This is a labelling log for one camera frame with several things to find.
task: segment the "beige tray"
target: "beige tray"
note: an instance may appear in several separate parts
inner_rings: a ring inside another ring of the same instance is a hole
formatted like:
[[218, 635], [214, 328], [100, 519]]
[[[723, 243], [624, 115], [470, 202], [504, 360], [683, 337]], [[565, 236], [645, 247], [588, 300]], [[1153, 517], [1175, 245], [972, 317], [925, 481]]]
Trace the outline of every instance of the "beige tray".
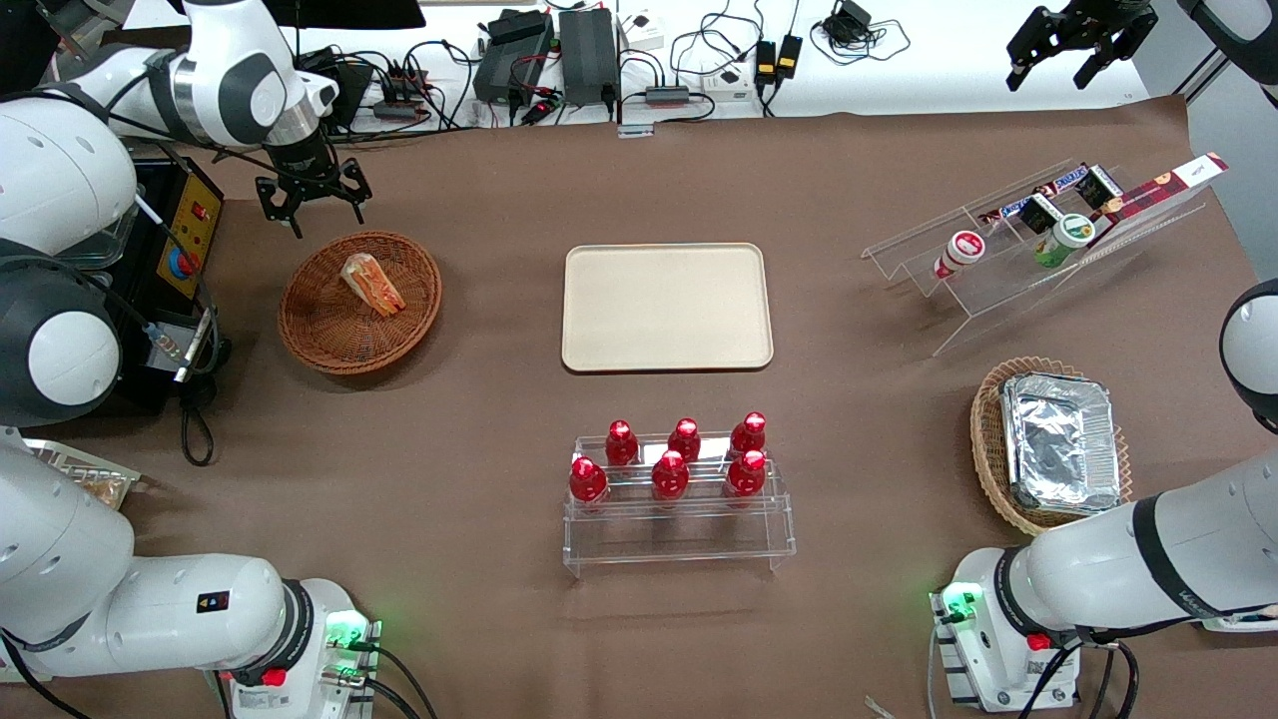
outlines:
[[578, 373], [766, 367], [763, 253], [744, 241], [574, 246], [564, 268], [562, 356]]

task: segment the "acrylic stand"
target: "acrylic stand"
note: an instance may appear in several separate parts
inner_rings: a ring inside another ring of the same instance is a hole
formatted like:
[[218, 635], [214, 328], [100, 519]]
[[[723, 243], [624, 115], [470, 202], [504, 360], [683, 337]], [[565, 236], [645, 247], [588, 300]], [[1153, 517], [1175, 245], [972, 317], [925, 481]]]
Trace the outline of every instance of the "acrylic stand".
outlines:
[[[564, 499], [564, 566], [578, 579], [596, 564], [693, 559], [768, 559], [773, 571], [795, 554], [790, 494], [768, 455], [763, 492], [725, 498], [728, 433], [702, 433], [702, 451], [688, 466], [691, 480], [682, 498], [652, 498], [652, 466], [666, 451], [666, 435], [638, 435], [635, 465], [604, 466], [610, 496], [587, 506]], [[604, 438], [578, 438], [573, 458], [606, 461]]]
[[[1020, 217], [1013, 216], [1010, 221], [993, 225], [976, 218], [982, 212], [1033, 194], [1034, 188], [1048, 184], [1077, 166], [1079, 162], [1065, 160], [1045, 167], [861, 253], [861, 258], [873, 259], [888, 280], [904, 281], [907, 275], [924, 296], [935, 298], [943, 304], [948, 304], [948, 298], [952, 298], [952, 303], [957, 304], [957, 310], [953, 312], [957, 327], [932, 352], [933, 356], [1029, 312], [1061, 294], [1063, 287], [1085, 281], [1082, 277], [1116, 273], [1149, 246], [1149, 241], [1141, 241], [1145, 236], [1205, 206], [1204, 202], [1190, 201], [1169, 206], [1162, 212], [1155, 206], [1120, 223], [1091, 249], [1070, 254], [1065, 263], [1054, 268], [1045, 268], [1034, 259], [1034, 245], [1042, 235], [1034, 232]], [[1130, 178], [1121, 167], [1102, 166], [1122, 189], [1145, 181]], [[1091, 215], [1091, 208], [1074, 189], [1066, 189], [1052, 201], [1062, 212]], [[933, 262], [958, 230], [980, 234], [985, 239], [985, 253], [980, 261], [955, 275], [944, 280], [937, 278]]]

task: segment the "white table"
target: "white table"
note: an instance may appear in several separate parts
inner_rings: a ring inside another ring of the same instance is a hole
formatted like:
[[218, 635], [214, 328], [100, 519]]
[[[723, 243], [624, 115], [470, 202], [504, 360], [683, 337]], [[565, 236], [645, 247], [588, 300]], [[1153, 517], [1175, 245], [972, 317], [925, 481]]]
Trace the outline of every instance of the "white table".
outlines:
[[[569, 5], [567, 0], [556, 4]], [[772, 109], [780, 116], [786, 115], [824, 115], [829, 112], [856, 112], [863, 115], [884, 114], [924, 114], [924, 112], [990, 112], [1013, 110], [1063, 110], [1113, 107], [1127, 102], [1145, 100], [1149, 93], [1131, 63], [1116, 63], [1100, 73], [1086, 89], [1074, 87], [1074, 73], [1086, 59], [1081, 51], [1066, 52], [1034, 68], [1017, 92], [1010, 92], [1005, 84], [1010, 70], [1007, 42], [1021, 26], [1039, 0], [864, 0], [861, 5], [872, 14], [872, 20], [895, 18], [901, 22], [912, 42], [911, 47], [886, 63], [870, 60], [841, 68], [810, 47], [808, 28], [824, 18], [831, 9], [831, 0], [799, 0], [799, 15], [795, 34], [804, 38], [797, 74], [787, 80]], [[1063, 6], [1065, 0], [1058, 3]], [[666, 65], [667, 80], [672, 82], [668, 68], [670, 41], [674, 36], [693, 31], [702, 15], [723, 9], [723, 0], [611, 0], [607, 5], [625, 18], [642, 9], [651, 9], [666, 23], [666, 47], [654, 50]], [[544, 5], [535, 8], [544, 9]], [[790, 24], [794, 11], [791, 0], [759, 0], [764, 14], [764, 36], [781, 41]], [[479, 29], [479, 22], [489, 22], [500, 13], [500, 6], [426, 6], [423, 14], [427, 26], [410, 31], [334, 31], [303, 29], [302, 50], [311, 51], [330, 43], [341, 46], [345, 51], [378, 50], [400, 59], [414, 43], [423, 40], [445, 38], [449, 42], [472, 51]], [[516, 6], [528, 10], [530, 6]], [[755, 17], [749, 0], [732, 0], [731, 13]], [[124, 27], [144, 28], [185, 24], [187, 18], [175, 13], [165, 0], [135, 0]], [[716, 26], [732, 41], [749, 47], [754, 41], [753, 28], [745, 23], [720, 20]], [[291, 46], [293, 28], [284, 28], [284, 36]], [[897, 38], [889, 34], [883, 41], [883, 52]], [[698, 43], [698, 50], [689, 52], [684, 66], [700, 66], [702, 63], [718, 64], [718, 55]], [[465, 80], [465, 68], [447, 60], [443, 49], [431, 46], [418, 51], [417, 59], [428, 72], [431, 82], [447, 93], [450, 106], [460, 97], [459, 89]], [[685, 83], [698, 89], [699, 78], [684, 75]], [[542, 84], [553, 86], [561, 82], [557, 68], [550, 68], [541, 79]], [[652, 82], [652, 73], [639, 63], [626, 65], [622, 78], [624, 93], [640, 91]], [[363, 102], [371, 105], [380, 98], [380, 89], [369, 91]], [[695, 115], [700, 106], [686, 110], [649, 110], [642, 101], [631, 100], [626, 105], [625, 119], [633, 121], [652, 121], [677, 115]], [[367, 117], [358, 119], [355, 129], [385, 129], [394, 125], [382, 124], [368, 110], [360, 110]], [[759, 116], [755, 102], [721, 103], [714, 117]], [[506, 121], [504, 107], [498, 107], [501, 123]], [[564, 123], [589, 123], [607, 119], [602, 106], [594, 105], [580, 110], [569, 110]], [[489, 123], [488, 109], [478, 102], [466, 101], [458, 114], [459, 123]]]

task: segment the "power adapter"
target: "power adapter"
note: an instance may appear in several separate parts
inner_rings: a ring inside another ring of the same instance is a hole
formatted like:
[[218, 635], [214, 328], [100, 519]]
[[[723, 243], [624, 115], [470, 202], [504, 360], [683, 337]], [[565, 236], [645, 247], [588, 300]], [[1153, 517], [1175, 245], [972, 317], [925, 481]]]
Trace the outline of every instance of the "power adapter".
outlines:
[[762, 91], [763, 86], [777, 82], [777, 43], [760, 40], [754, 46], [754, 87]]
[[787, 34], [781, 38], [781, 51], [777, 54], [777, 75], [783, 79], [792, 79], [799, 68], [799, 51], [803, 50], [803, 38], [797, 34]]

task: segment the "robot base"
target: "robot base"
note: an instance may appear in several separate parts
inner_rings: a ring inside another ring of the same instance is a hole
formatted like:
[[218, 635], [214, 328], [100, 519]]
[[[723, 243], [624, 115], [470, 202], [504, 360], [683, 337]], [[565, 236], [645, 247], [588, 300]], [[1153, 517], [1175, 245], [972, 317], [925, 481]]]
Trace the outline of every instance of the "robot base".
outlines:
[[359, 653], [337, 649], [331, 642], [372, 639], [368, 619], [355, 610], [350, 596], [336, 584], [303, 580], [302, 586], [314, 603], [305, 650], [279, 687], [247, 687], [231, 681], [231, 715], [235, 719], [343, 719], [353, 697], [364, 695], [362, 690], [325, 683], [321, 673], [363, 668]]
[[[953, 581], [930, 599], [951, 699], [956, 704], [979, 704], [985, 711], [1020, 711], [1057, 650], [1030, 650], [1003, 616], [994, 595], [994, 568], [1002, 556], [1001, 549], [969, 554], [955, 570]], [[969, 618], [941, 624], [955, 610]], [[1034, 708], [1072, 706], [1077, 678], [1079, 653], [1074, 653]]]

